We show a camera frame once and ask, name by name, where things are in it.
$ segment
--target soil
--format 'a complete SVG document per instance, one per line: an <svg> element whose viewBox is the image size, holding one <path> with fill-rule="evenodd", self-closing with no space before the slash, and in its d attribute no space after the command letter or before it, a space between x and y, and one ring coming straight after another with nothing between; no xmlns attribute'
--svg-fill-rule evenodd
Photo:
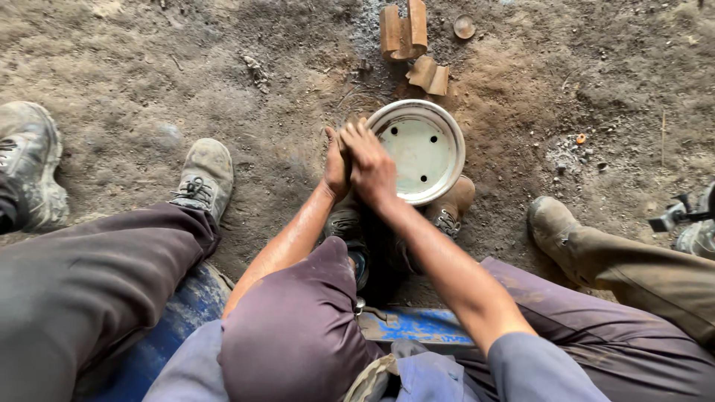
<svg viewBox="0 0 715 402"><path fill-rule="evenodd" d="M380 58L383 0L0 0L0 103L38 102L57 121L74 223L167 200L190 145L222 141L235 188L211 261L238 279L319 180L324 126L429 99L459 122L477 187L458 243L568 285L528 239L531 200L556 196L585 224L668 247L676 234L645 219L710 180L715 9L663 1L426 0L428 54L452 73L434 97ZM452 30L463 13L477 23L466 41ZM440 305L424 278L389 299Z"/></svg>

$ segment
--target forearm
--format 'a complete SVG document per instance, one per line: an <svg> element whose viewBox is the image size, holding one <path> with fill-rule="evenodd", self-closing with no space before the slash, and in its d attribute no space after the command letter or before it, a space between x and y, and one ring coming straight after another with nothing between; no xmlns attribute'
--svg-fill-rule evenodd
<svg viewBox="0 0 715 402"><path fill-rule="evenodd" d="M238 304L238 300L258 280L270 273L288 268L310 254L334 202L334 194L321 180L288 226L269 241L248 266L231 292L223 318L228 316L228 313Z"/></svg>
<svg viewBox="0 0 715 402"><path fill-rule="evenodd" d="M506 289L417 210L400 199L378 209L378 215L405 240L437 293L485 354L506 333L536 334Z"/></svg>

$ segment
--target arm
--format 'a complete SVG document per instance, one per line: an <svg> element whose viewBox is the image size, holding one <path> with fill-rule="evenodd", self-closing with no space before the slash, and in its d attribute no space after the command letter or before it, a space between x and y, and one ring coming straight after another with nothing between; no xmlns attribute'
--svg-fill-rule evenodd
<svg viewBox="0 0 715 402"><path fill-rule="evenodd" d="M362 124L349 124L340 136L352 156L350 179L357 193L405 239L439 296L485 355L492 343L506 333L536 335L506 289L397 196L395 163L377 137Z"/></svg>
<svg viewBox="0 0 715 402"><path fill-rule="evenodd" d="M328 148L323 178L288 226L269 241L248 266L231 292L221 318L228 316L238 300L258 280L306 258L320 236L332 206L344 198L350 189L335 131L326 128L325 133L328 136Z"/></svg>

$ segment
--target hand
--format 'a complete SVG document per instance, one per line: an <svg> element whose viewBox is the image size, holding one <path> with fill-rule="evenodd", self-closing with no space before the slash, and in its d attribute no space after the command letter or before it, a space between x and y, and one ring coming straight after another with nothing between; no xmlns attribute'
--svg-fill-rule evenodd
<svg viewBox="0 0 715 402"><path fill-rule="evenodd" d="M350 191L350 172L346 169L347 164L340 154L337 133L332 128L326 127L325 134L327 135L327 156L322 180L325 183L326 190L335 198L335 203L337 204Z"/></svg>
<svg viewBox="0 0 715 402"><path fill-rule="evenodd" d="M340 130L340 140L352 156L350 181L360 198L374 211L397 196L397 168L375 134L365 127L365 120L355 126L348 123Z"/></svg>

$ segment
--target dirt floor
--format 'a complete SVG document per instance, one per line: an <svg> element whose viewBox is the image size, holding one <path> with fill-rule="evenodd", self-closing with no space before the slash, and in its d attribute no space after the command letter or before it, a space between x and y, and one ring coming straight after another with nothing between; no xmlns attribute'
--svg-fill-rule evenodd
<svg viewBox="0 0 715 402"><path fill-rule="evenodd" d="M319 180L325 125L429 99L459 122L477 187L460 245L567 284L527 237L531 200L554 195L583 223L668 247L674 235L645 218L713 172L715 8L663 1L425 0L428 54L453 76L433 97L380 58L383 0L0 0L0 103L54 116L74 223L169 199L191 143L224 142L236 180L212 262L238 279ZM471 40L452 31L462 13ZM390 298L439 305L423 278Z"/></svg>

